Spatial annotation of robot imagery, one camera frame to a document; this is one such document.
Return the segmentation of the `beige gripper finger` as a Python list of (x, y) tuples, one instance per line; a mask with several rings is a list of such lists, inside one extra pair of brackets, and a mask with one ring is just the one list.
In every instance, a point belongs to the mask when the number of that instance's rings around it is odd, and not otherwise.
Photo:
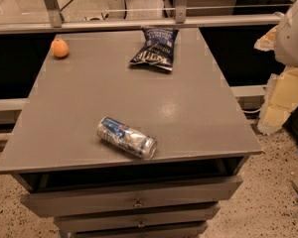
[(255, 42), (254, 48), (263, 52), (273, 51), (275, 49), (276, 30), (276, 26), (271, 28), (265, 35)]

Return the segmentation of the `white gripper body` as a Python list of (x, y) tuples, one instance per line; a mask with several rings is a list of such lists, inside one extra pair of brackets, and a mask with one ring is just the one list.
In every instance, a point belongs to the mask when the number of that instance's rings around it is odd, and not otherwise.
[(298, 107), (298, 67), (286, 66), (267, 81), (257, 129), (269, 135), (277, 132)]

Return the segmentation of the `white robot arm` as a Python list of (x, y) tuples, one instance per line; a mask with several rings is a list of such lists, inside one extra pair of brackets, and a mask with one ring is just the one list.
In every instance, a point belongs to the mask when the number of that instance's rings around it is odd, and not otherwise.
[(280, 130), (298, 107), (298, 0), (254, 47), (260, 51), (274, 51), (275, 59), (285, 65), (279, 75), (270, 75), (259, 113), (257, 129), (269, 135)]

